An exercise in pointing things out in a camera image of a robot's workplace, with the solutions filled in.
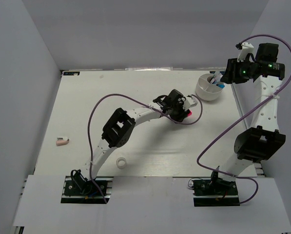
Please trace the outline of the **white round divided container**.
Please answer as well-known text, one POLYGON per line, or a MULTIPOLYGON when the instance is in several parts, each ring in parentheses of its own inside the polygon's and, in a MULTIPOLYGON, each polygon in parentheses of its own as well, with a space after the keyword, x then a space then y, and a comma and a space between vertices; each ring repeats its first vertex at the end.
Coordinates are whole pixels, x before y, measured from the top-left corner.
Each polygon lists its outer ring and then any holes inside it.
POLYGON ((216 86, 217 83, 210 83, 213 74, 203 74, 199 77, 195 93, 205 101, 213 101, 219 98, 223 89, 216 86))

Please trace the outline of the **black highlighter blue cap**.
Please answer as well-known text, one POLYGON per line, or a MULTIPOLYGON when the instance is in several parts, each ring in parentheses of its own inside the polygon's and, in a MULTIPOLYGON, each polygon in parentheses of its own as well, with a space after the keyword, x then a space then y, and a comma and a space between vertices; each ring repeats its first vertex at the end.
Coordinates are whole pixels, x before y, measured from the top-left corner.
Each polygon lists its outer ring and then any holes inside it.
POLYGON ((223 89, 225 87, 225 85, 224 84, 221 84, 221 83, 217 83, 216 86, 219 87, 219 88, 221 88, 221 89, 223 89))

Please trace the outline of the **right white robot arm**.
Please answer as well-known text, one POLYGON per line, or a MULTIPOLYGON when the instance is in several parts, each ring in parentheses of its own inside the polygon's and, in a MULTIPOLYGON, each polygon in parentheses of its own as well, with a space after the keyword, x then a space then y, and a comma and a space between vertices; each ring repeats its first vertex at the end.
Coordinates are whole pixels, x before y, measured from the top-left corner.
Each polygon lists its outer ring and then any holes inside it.
POLYGON ((218 177, 209 182, 214 194, 221 194, 227 184, 235 181, 250 165, 268 160, 286 141, 279 132, 277 123, 278 97, 273 94, 279 90, 285 76, 285 65, 277 63, 278 44, 262 43, 254 55, 254 46, 248 42, 238 44, 237 58, 228 60, 221 82, 241 84, 253 81, 255 105, 271 100, 254 111, 249 129, 239 134, 234 143, 234 154, 218 167, 218 177))

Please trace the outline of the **white tape roll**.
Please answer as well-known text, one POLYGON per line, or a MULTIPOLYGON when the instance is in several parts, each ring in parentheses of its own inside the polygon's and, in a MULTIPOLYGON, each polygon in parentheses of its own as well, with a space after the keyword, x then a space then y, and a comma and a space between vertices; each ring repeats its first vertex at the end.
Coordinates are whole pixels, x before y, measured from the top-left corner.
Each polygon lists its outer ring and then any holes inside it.
POLYGON ((127 166, 127 161, 125 158, 123 157, 119 157, 117 160, 116 160, 116 166, 119 168, 119 169, 124 169, 126 166, 127 166))

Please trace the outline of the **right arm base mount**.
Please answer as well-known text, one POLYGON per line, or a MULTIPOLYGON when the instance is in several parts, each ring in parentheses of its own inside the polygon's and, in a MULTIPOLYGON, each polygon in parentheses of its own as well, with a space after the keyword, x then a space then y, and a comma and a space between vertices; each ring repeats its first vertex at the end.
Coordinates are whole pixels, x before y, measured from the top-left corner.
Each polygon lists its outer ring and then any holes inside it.
POLYGON ((210 178, 194 177, 190 179, 188 188, 193 190, 195 207, 240 205, 236 182, 223 181, 218 177, 218 172, 212 172, 210 178))

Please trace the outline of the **black highlighter pink cap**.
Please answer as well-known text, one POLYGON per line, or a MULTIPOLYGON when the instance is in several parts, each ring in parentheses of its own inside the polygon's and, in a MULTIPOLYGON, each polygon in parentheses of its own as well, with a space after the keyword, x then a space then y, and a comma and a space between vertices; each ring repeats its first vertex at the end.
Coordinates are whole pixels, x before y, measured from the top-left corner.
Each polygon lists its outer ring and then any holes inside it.
POLYGON ((191 116, 192 115, 192 112, 190 111, 190 110, 188 110, 187 112, 186 112, 186 117, 189 117, 189 116, 191 116))

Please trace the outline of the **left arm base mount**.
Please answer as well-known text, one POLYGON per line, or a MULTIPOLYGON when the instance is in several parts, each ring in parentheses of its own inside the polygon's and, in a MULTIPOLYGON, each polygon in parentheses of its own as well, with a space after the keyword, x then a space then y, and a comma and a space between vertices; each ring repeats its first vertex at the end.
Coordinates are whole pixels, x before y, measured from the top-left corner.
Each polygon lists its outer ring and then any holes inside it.
POLYGON ((62 204, 107 204, 112 193, 113 177, 98 177, 95 183, 86 179, 80 170, 72 170, 65 177, 62 204))

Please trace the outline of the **pink white correction tape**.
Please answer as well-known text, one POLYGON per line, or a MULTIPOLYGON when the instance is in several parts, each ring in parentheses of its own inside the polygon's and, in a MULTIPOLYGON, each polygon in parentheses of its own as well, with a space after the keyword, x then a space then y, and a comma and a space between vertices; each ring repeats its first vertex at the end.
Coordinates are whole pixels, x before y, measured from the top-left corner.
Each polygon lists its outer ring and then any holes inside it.
POLYGON ((69 143, 69 138, 67 136, 57 137, 56 146, 63 146, 69 143))

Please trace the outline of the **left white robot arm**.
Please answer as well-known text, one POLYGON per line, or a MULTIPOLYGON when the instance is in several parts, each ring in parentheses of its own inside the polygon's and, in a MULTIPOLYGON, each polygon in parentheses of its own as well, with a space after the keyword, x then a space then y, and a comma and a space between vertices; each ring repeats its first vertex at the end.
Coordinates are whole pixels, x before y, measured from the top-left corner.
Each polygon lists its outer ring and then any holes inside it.
POLYGON ((110 94, 100 99, 94 106, 88 120, 87 135, 90 158, 86 163, 84 177, 76 182, 75 188, 77 191, 86 195, 92 190, 92 182, 90 180, 94 180, 97 177, 100 168, 111 153, 128 142, 136 126, 161 117, 166 117, 174 123, 184 125, 183 120, 191 114, 190 108, 196 105, 196 98, 192 95, 184 96, 176 89, 173 89, 167 96, 161 95, 153 99, 149 104, 144 104, 122 94, 110 94), (90 131, 93 114, 104 99, 113 96, 127 98, 141 106, 128 111, 117 108, 103 126, 101 140, 93 148, 90 131))

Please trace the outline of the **blue pen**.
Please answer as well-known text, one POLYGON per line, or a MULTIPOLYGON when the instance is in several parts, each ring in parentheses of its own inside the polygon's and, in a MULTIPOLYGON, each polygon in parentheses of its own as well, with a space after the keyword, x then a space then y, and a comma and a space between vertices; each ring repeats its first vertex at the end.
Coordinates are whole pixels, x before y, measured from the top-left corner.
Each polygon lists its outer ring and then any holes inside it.
POLYGON ((218 83, 220 82, 221 79, 221 72, 220 71, 216 71, 213 75, 213 81, 212 83, 218 83))

